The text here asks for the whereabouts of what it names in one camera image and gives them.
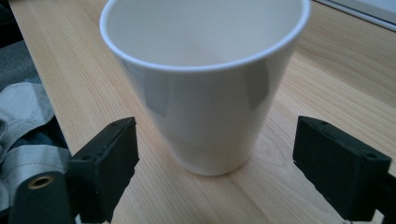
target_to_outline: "wooden table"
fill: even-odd
[[[252,158],[229,175],[204,177],[172,159],[103,42],[105,2],[10,0],[72,152],[109,122],[136,117],[141,161],[114,223],[343,223],[292,162],[299,115],[396,160],[395,33],[313,2]]]

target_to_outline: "cup rim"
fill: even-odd
[[[230,61],[227,63],[216,63],[216,64],[209,64],[209,65],[198,65],[198,66],[176,66],[176,65],[166,65],[166,64],[159,64],[159,63],[151,63],[147,62],[144,60],[137,59],[133,56],[128,55],[121,49],[119,49],[111,40],[111,38],[108,35],[107,32],[107,26],[106,23],[108,21],[108,15],[111,11],[111,9],[114,7],[114,5],[120,0],[109,0],[105,7],[102,10],[100,20],[99,20],[99,29],[100,33],[102,35],[102,38],[104,39],[105,43],[107,46],[115,53],[117,56],[122,58],[124,61],[129,62],[129,63],[134,63],[137,64],[141,67],[146,67],[150,68],[153,70],[161,70],[161,71],[167,71],[167,72],[187,72],[187,73],[195,73],[195,72],[208,72],[208,71],[216,71],[216,70],[224,70],[224,69],[230,69],[236,66],[241,66],[244,64],[256,62],[261,58],[267,57],[272,55],[273,53],[283,49],[285,46],[289,44],[292,40],[297,38],[297,36],[300,34],[300,32],[304,29],[306,26],[309,16],[310,16],[310,11],[311,11],[311,5],[310,5],[310,0],[300,0],[302,2],[302,13],[301,17],[299,18],[299,21],[297,22],[296,25],[294,25],[293,29],[283,38],[281,38],[279,41],[277,41],[274,45],[271,47],[264,49],[258,53],[252,54],[250,56],[247,56],[243,59],[238,59],[234,61]]]

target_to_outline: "cloth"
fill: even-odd
[[[0,49],[0,91],[32,77],[38,78],[38,73],[24,41]]]
[[[45,134],[35,137],[40,132],[33,132],[53,118],[41,84],[23,82],[0,92],[0,211],[12,205],[18,185],[25,179],[47,171],[67,171],[69,150],[43,145],[50,143]]]

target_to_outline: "white surface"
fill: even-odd
[[[396,31],[396,0],[316,0]]]
[[[179,164],[242,165],[263,124],[309,0],[114,0],[101,33]]]
[[[395,0],[333,0],[384,21],[396,23]]]

